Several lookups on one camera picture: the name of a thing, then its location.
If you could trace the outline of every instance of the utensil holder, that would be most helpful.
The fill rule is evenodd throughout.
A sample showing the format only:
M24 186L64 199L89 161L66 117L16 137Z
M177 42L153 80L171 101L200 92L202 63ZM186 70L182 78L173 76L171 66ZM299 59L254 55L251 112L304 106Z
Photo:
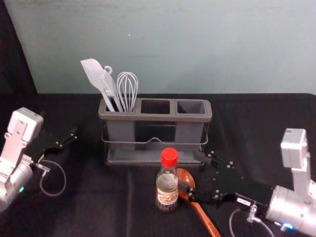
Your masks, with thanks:
M212 120L207 100L137 98L131 113L99 106L106 162L160 163L166 147L179 152L179 163L199 163L193 153L204 151Z

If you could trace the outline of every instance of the black table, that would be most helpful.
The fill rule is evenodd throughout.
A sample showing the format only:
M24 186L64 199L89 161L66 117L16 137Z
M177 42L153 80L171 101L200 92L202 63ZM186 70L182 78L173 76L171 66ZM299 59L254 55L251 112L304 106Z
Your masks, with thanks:
M160 98L195 98L211 102L213 121L206 151L236 164L245 177L272 187L293 188L290 170L282 166L280 142L286 128L307 130L312 155L312 178L316 180L316 100L309 94L261 95L142 95ZM29 98L0 96L0 134L6 132L11 113L24 106L44 114L42 130L65 136L83 125L75 146L47 159L60 163L67 173L67 188L55 198L39 188L36 172L14 203L0 214L0 236L208 236L191 207L180 202L173 214L155 207L155 178L158 166L105 166L98 118L100 95L42 94ZM52 189L62 185L61 174L53 166L47 183ZM211 187L211 169L190 168L197 187ZM215 210L202 205L222 236L229 237L229 216L236 206L227 203ZM259 224L248 224L246 214L236 214L236 236L269 236ZM275 236L303 236L281 233L269 225Z

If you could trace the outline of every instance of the red bottle cap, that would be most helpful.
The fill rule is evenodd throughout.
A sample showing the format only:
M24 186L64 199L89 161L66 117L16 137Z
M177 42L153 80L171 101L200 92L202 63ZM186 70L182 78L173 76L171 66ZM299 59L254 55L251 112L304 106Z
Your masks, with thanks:
M178 163L178 152L174 148L166 148L161 153L161 163L164 167L173 168Z

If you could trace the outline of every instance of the light blue wall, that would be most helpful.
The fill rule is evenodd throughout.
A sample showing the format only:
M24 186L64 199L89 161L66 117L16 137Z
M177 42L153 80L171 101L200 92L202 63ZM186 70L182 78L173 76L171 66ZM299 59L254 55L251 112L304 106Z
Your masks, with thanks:
M38 92L95 93L80 60L142 93L316 93L313 0L6 0Z

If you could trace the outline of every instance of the wooden spoon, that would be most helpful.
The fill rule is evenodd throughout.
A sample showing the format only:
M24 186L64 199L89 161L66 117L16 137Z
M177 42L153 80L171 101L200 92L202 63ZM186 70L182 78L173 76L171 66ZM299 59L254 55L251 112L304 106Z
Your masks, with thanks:
M192 175L188 171L186 171L185 169L178 168L177 173L178 173L179 180L186 182L191 187L196 186ZM179 190L179 197L182 198L183 200L185 200L186 202L189 202L190 205L193 206L193 208L197 211L198 215L200 216L200 218L204 222L208 232L210 233L210 235L212 237L221 237L218 230L216 229L214 224L211 222L211 220L208 218L206 213L203 211L200 204L198 204L197 202L190 202L189 201L189 194L186 194L180 190Z

